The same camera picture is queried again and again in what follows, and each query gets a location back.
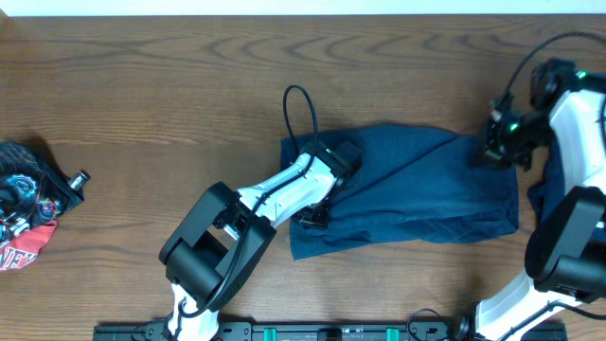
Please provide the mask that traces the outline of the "dark blue shorts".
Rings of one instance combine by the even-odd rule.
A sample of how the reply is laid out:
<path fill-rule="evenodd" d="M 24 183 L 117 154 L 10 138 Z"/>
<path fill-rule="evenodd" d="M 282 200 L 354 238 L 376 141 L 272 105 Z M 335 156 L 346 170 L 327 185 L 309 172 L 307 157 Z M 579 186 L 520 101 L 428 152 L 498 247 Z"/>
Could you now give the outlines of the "dark blue shorts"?
<path fill-rule="evenodd" d="M 296 260 L 383 242 L 482 242 L 520 226 L 516 170 L 474 165 L 474 136 L 379 125 L 318 139 L 330 149 L 351 142 L 362 166 L 330 200 L 326 228 L 290 223 Z"/>

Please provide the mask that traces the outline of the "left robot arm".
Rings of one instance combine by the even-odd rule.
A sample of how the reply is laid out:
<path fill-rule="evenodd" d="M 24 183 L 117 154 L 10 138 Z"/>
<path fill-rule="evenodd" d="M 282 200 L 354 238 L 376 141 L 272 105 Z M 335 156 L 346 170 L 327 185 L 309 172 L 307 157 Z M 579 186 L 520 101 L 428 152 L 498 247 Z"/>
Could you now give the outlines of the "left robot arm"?
<path fill-rule="evenodd" d="M 310 143 L 257 185 L 208 188 L 159 252 L 174 293 L 164 339 L 211 339 L 219 310 L 249 279 L 277 228 L 288 220 L 327 228 L 330 200 L 361 164 L 361 151 L 348 141 L 334 149 Z"/>

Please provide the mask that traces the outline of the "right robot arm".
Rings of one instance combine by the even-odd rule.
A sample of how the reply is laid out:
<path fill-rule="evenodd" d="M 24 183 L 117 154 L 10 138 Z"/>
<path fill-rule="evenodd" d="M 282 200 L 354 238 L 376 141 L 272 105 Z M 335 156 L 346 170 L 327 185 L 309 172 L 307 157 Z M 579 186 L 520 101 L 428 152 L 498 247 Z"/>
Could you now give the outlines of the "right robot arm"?
<path fill-rule="evenodd" d="M 563 196 L 532 232 L 524 270 L 455 324 L 456 340 L 563 340 L 545 320 L 561 311 L 605 318 L 582 308 L 605 296 L 605 244 L 594 237 L 605 226 L 605 77 L 550 59 L 531 73 L 530 111 L 514 111 L 512 100 L 506 92 L 493 103 L 478 161 L 529 169 L 548 146 Z"/>

